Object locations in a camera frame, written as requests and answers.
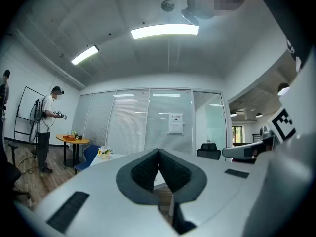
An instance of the blue chair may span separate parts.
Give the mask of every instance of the blue chair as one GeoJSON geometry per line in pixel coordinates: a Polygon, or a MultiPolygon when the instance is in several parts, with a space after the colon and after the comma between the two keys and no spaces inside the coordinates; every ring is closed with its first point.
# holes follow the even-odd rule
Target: blue chair
{"type": "Polygon", "coordinates": [[[85,156],[85,161],[74,166],[75,168],[75,174],[77,174],[78,171],[83,171],[84,169],[90,167],[91,163],[93,162],[94,158],[98,154],[99,146],[96,145],[90,145],[85,150],[83,150],[83,154],[85,156]]]}

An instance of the wooden floor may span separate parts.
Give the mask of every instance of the wooden floor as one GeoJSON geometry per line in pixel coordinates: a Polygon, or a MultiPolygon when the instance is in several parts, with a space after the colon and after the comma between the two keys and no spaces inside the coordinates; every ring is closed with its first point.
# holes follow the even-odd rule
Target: wooden floor
{"type": "MultiPolygon", "coordinates": [[[[8,141],[5,141],[5,152],[8,157],[8,161],[12,163],[11,148],[8,146],[8,141]]],[[[19,144],[18,149],[15,150],[15,164],[29,156],[32,156],[30,150],[33,150],[35,146],[28,144],[19,144]]],[[[67,148],[67,158],[72,158],[72,151],[67,148]]],[[[41,173],[37,168],[37,159],[33,157],[26,159],[19,165],[19,170],[24,173],[27,169],[33,168],[33,173],[25,173],[18,179],[16,186],[24,191],[28,191],[31,195],[33,210],[43,198],[69,180],[75,175],[73,168],[69,168],[63,165],[63,147],[49,147],[46,163],[48,167],[53,170],[53,173],[41,173]]],[[[154,190],[154,194],[160,199],[160,211],[164,218],[171,224],[172,217],[169,217],[169,207],[171,204],[172,193],[168,187],[154,190]]]]}

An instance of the desk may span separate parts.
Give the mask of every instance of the desk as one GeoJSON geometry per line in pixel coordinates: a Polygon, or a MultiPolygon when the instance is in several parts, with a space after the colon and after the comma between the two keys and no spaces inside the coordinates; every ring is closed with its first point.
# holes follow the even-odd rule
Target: desk
{"type": "MultiPolygon", "coordinates": [[[[120,158],[120,157],[123,157],[123,156],[126,156],[126,155],[111,154],[109,159],[102,159],[101,157],[96,155],[95,158],[93,159],[90,167],[93,166],[93,165],[96,165],[96,164],[99,164],[99,163],[103,163],[103,162],[106,162],[106,161],[110,161],[110,160],[113,160],[113,159],[117,159],[117,158],[120,158]]],[[[164,181],[164,178],[162,177],[162,174],[160,173],[160,171],[158,171],[158,173],[156,175],[156,178],[155,178],[155,181],[154,181],[154,190],[162,188],[162,187],[166,187],[166,186],[167,186],[167,184],[164,181]]]]}
{"type": "Polygon", "coordinates": [[[66,167],[74,167],[75,165],[79,164],[79,145],[82,144],[88,144],[90,143],[89,140],[87,139],[82,139],[82,140],[65,140],[64,136],[66,134],[57,134],[56,138],[64,142],[64,161],[63,164],[66,167]],[[66,159],[66,144],[71,143],[73,145],[73,158],[72,159],[66,159]]]}

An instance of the white t-shirt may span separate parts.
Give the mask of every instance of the white t-shirt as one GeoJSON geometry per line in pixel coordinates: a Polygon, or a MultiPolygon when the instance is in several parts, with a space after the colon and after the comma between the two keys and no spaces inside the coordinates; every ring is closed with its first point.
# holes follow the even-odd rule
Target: white t-shirt
{"type": "MultiPolygon", "coordinates": [[[[46,96],[43,102],[43,112],[46,110],[51,111],[53,106],[53,98],[51,95],[46,96]]],[[[53,117],[43,117],[39,123],[39,131],[38,132],[50,132],[51,127],[54,124],[56,118],[53,117]]]]}

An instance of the whiteboard stand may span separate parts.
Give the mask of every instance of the whiteboard stand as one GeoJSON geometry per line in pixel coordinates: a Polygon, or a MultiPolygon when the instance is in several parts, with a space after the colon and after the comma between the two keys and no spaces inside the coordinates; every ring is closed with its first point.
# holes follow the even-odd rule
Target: whiteboard stand
{"type": "MultiPolygon", "coordinates": [[[[21,99],[20,99],[20,103],[19,103],[19,105],[18,105],[18,110],[17,110],[16,116],[15,116],[14,135],[13,135],[13,140],[14,140],[14,142],[15,142],[15,134],[16,134],[16,133],[24,134],[24,135],[30,135],[29,133],[20,132],[20,131],[17,131],[17,130],[16,130],[16,121],[17,121],[17,118],[30,121],[28,118],[23,118],[23,117],[20,117],[20,116],[19,116],[19,111],[20,111],[21,102],[22,102],[22,99],[24,99],[23,96],[25,97],[24,93],[25,93],[25,90],[26,90],[26,89],[28,89],[28,91],[31,90],[31,92],[33,92],[33,93],[37,93],[37,94],[39,95],[39,98],[40,98],[40,96],[43,96],[43,97],[44,97],[44,95],[38,93],[37,91],[35,91],[35,90],[31,89],[31,88],[28,88],[27,86],[24,88],[22,97],[21,97],[21,99]]],[[[36,145],[36,150],[37,150],[37,145],[38,145],[38,137],[37,137],[37,135],[36,135],[36,143],[35,143],[35,145],[36,145]]]]}

